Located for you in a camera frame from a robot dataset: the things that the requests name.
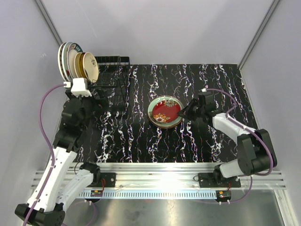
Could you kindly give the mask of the small cream floral plate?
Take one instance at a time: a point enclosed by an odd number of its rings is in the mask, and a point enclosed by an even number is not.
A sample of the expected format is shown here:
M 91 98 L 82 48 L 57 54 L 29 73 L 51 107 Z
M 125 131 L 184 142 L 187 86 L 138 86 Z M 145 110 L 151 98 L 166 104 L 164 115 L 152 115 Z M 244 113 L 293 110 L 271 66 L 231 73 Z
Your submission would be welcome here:
M 81 78 L 80 70 L 79 70 L 79 57 L 81 53 L 77 53 L 75 58 L 74 58 L 74 69 L 75 69 L 75 74 L 77 78 Z

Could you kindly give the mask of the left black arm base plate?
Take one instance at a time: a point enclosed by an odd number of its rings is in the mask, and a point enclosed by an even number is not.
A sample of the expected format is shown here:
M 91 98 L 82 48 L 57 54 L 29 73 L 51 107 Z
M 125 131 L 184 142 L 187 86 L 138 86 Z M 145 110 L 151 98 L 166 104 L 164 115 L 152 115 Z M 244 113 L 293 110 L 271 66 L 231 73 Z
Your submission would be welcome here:
M 102 172 L 101 173 L 101 180 L 94 185 L 89 185 L 88 187 L 102 187 L 104 182 L 105 188 L 114 188 L 116 184 L 116 173 L 115 172 Z

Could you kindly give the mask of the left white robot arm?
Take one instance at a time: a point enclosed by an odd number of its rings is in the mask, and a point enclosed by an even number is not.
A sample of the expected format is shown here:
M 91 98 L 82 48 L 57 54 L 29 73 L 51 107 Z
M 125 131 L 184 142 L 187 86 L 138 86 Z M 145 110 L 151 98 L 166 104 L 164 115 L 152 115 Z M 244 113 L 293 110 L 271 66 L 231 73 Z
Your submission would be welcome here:
M 87 137 L 90 119 L 96 108 L 98 104 L 92 97 L 75 97 L 65 102 L 44 174 L 29 200 L 15 209 L 23 225 L 62 225 L 67 209 L 80 192 L 87 186 L 100 184 L 99 166 L 85 162 L 71 182 L 62 187 L 68 168 Z

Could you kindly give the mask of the white plate dark green rim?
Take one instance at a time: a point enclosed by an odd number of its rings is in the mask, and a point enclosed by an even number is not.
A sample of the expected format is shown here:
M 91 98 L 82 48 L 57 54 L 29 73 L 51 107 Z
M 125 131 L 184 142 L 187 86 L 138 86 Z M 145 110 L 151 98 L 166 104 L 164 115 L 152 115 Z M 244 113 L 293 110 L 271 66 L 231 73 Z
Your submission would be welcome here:
M 70 81 L 72 81 L 73 78 L 77 77 L 75 73 L 75 66 L 74 66 L 75 56 L 78 53 L 82 53 L 82 52 L 83 52 L 82 48 L 77 43 L 72 43 L 67 48 L 67 70 L 66 71 Z

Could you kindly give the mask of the yellow patterned small plate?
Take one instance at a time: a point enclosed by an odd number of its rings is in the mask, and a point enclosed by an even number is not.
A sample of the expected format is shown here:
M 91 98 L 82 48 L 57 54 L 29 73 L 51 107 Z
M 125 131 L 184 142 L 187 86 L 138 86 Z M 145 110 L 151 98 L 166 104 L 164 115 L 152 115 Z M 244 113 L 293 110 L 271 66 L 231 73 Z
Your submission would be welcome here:
M 84 57 L 85 53 L 82 52 L 79 56 L 79 71 L 80 71 L 80 75 L 82 78 L 86 78 L 85 72 L 84 72 L 84 68 L 83 68 L 83 57 Z

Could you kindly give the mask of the cream plate dark floral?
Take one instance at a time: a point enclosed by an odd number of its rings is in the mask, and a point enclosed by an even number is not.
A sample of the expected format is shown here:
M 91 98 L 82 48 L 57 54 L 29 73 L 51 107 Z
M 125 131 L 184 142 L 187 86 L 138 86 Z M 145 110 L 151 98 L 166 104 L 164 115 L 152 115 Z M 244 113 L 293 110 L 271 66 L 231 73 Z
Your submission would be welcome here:
M 83 70 L 85 77 L 91 82 L 96 83 L 99 76 L 99 67 L 95 56 L 87 52 L 83 56 Z

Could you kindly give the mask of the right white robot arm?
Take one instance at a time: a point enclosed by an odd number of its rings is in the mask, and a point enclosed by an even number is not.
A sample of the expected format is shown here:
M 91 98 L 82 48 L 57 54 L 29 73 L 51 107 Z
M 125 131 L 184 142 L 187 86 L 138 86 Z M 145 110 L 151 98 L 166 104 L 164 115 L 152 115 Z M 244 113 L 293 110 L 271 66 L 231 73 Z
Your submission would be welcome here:
M 200 183 L 218 187 L 228 186 L 241 176 L 267 176 L 277 166 L 277 158 L 267 130 L 256 130 L 232 118 L 214 103 L 214 89 L 203 90 L 197 98 L 178 112 L 178 116 L 194 121 L 201 118 L 204 123 L 221 131 L 237 145 L 237 158 L 215 166 L 208 176 L 198 175 Z

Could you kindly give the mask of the red floral plate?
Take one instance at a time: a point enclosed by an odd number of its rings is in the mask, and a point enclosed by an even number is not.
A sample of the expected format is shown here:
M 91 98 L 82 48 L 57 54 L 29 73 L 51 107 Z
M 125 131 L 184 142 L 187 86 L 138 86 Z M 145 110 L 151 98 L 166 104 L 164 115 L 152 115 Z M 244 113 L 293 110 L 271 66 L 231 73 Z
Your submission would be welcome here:
M 163 100 L 155 104 L 151 111 L 152 118 L 158 123 L 171 123 L 179 118 L 181 106 L 174 100 Z

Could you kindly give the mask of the white plate watermelon pattern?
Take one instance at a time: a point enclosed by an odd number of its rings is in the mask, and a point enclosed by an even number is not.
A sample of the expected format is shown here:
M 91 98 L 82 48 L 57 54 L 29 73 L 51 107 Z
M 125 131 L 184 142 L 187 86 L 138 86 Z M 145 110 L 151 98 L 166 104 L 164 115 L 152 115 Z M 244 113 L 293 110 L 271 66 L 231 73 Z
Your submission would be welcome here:
M 62 70 L 63 70 L 63 74 L 66 78 L 66 81 L 72 81 L 72 77 L 69 74 L 69 70 L 68 70 L 68 48 L 71 45 L 71 42 L 67 42 L 63 45 L 62 48 L 62 55 L 61 55 L 61 60 L 62 60 Z

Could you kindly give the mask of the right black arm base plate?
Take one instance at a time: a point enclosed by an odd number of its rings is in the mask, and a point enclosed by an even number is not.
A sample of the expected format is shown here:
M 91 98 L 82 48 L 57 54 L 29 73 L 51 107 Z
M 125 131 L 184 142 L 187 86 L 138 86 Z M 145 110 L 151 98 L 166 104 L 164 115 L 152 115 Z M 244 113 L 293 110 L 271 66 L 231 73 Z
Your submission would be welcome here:
M 200 188 L 240 188 L 241 183 L 237 177 L 218 178 L 213 173 L 198 173 L 197 181 Z

